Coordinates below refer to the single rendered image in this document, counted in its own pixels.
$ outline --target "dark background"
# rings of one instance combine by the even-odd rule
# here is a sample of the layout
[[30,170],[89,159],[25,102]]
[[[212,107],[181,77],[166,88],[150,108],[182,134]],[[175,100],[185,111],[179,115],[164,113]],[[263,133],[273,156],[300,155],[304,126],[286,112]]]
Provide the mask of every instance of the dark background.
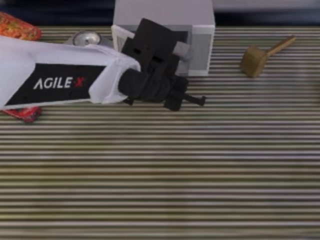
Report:
[[[0,6],[0,11],[12,14],[31,24],[42,26],[111,25],[115,7],[115,0],[2,1],[5,3]],[[287,6],[290,6],[290,0],[282,1],[287,1]],[[298,9],[273,7],[272,9],[252,10],[249,7],[247,10],[238,11],[215,7],[214,11],[217,26],[317,26],[320,24],[320,8],[307,4],[306,7]]]

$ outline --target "robotic arm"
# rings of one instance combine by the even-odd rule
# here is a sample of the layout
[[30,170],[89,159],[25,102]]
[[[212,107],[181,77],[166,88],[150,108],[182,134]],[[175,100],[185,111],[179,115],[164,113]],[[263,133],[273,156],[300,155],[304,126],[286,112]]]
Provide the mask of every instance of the robotic arm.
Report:
[[175,32],[143,19],[122,52],[107,45],[74,46],[0,36],[0,109],[90,101],[164,102],[178,111],[188,80],[176,76],[183,44]]

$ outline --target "red x letter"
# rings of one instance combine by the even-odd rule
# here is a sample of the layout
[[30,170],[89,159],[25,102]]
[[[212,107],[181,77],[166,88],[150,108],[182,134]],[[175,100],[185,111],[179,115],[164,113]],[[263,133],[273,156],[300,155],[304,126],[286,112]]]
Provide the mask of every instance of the red x letter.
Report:
[[83,86],[85,78],[83,76],[77,77],[76,81],[74,82],[74,87],[75,88],[81,88]]

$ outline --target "orange food package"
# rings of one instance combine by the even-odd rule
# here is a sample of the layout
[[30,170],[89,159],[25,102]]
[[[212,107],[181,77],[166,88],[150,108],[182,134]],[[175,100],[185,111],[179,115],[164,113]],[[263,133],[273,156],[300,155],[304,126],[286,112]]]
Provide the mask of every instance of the orange food package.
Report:
[[0,12],[0,35],[36,41],[41,37],[39,28],[7,13]]

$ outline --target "striped surface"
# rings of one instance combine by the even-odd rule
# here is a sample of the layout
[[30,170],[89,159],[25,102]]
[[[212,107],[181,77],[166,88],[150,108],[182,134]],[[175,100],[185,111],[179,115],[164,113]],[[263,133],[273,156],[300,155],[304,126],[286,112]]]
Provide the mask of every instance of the striped surface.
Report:
[[[80,29],[42,30],[61,43]],[[246,47],[290,34],[260,78],[240,73]],[[51,106],[33,125],[1,115],[0,239],[320,238],[319,37],[218,28],[210,76],[189,88],[205,107]]]

